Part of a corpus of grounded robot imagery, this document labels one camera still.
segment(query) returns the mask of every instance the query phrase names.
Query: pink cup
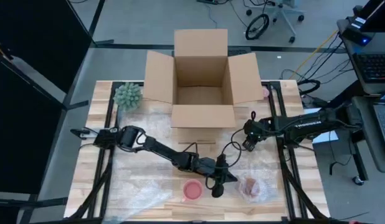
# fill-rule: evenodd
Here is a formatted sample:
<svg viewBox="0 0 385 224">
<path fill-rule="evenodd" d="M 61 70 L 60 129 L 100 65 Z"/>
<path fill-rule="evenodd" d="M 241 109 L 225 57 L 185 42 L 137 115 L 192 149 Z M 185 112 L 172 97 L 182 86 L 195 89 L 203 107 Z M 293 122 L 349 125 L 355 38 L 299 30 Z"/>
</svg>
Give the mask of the pink cup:
<svg viewBox="0 0 385 224">
<path fill-rule="evenodd" d="M 187 180 L 183 187 L 183 194 L 183 202 L 199 199 L 202 195 L 202 184 L 198 180 Z"/>
</svg>

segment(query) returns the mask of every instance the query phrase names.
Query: black panel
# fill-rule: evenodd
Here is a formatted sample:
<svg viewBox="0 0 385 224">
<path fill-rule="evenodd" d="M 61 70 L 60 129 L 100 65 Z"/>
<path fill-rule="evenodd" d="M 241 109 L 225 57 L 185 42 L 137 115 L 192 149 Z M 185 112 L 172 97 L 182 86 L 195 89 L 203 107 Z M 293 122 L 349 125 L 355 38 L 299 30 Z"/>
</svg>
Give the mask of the black panel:
<svg viewBox="0 0 385 224">
<path fill-rule="evenodd" d="M 91 38 L 66 0 L 0 0 L 0 42 L 68 93 Z"/>
<path fill-rule="evenodd" d="M 0 63 L 0 192 L 39 193 L 60 115 Z"/>
<path fill-rule="evenodd" d="M 0 224 L 16 224 L 19 208 L 0 207 Z"/>
</svg>

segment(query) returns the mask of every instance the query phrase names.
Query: box flap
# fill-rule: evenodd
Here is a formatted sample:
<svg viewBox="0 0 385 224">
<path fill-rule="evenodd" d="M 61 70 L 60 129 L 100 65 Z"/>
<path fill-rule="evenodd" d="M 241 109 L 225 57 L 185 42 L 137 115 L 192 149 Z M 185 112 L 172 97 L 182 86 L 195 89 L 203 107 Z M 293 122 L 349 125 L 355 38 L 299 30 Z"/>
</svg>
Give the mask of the box flap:
<svg viewBox="0 0 385 224">
<path fill-rule="evenodd" d="M 255 53 L 229 57 L 226 69 L 229 69 L 234 104 L 263 99 Z"/>
<path fill-rule="evenodd" d="M 173 105 L 172 128 L 234 128 L 232 105 Z"/>
<path fill-rule="evenodd" d="M 151 100 L 173 103 L 177 90 L 174 71 L 174 58 L 149 50 L 143 96 Z"/>
<path fill-rule="evenodd" d="M 174 32 L 175 57 L 227 56 L 227 29 L 190 29 Z"/>
</svg>

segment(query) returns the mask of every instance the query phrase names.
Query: office chair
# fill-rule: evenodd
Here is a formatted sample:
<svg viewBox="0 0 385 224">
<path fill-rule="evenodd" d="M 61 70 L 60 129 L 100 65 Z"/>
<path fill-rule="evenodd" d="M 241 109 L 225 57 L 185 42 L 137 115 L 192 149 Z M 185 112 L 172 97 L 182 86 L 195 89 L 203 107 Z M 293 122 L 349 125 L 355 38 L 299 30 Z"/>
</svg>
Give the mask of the office chair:
<svg viewBox="0 0 385 224">
<path fill-rule="evenodd" d="M 276 6 L 274 6 L 274 7 L 266 6 L 266 9 L 274 9 L 274 12 L 270 15 L 270 18 L 272 18 L 273 23 L 276 23 L 279 15 L 281 15 L 284 18 L 285 22 L 288 24 L 288 28 L 292 32 L 292 36 L 290 37 L 290 40 L 289 40 L 289 42 L 292 44 L 295 41 L 295 37 L 297 36 L 297 33 L 296 33 L 295 29 L 293 28 L 291 22 L 289 21 L 289 19 L 287 18 L 287 15 L 285 13 L 299 14 L 298 21 L 302 22 L 305 19 L 305 16 L 303 15 L 303 13 L 305 11 L 296 10 L 296 9 L 285 9 L 284 8 L 284 5 L 286 5 L 286 4 L 289 5 L 291 8 L 294 8 L 295 7 L 295 0 L 290 0 L 290 1 L 276 0 L 275 4 L 276 4 Z M 248 7 L 249 8 L 255 8 L 255 9 L 263 9 L 264 6 L 249 5 Z M 252 11 L 250 9 L 248 9 L 246 14 L 247 14 L 247 16 L 250 16 L 252 14 Z"/>
</svg>

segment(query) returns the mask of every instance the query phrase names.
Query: succulent plant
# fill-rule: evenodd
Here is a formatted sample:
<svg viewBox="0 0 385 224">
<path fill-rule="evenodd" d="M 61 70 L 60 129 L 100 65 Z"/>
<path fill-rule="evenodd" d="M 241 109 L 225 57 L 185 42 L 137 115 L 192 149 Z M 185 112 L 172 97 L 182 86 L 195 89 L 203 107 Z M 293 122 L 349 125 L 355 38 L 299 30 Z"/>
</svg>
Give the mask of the succulent plant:
<svg viewBox="0 0 385 224">
<path fill-rule="evenodd" d="M 126 83 L 115 90 L 113 100 L 124 111 L 132 111 L 139 107 L 142 99 L 140 87 L 134 83 Z"/>
</svg>

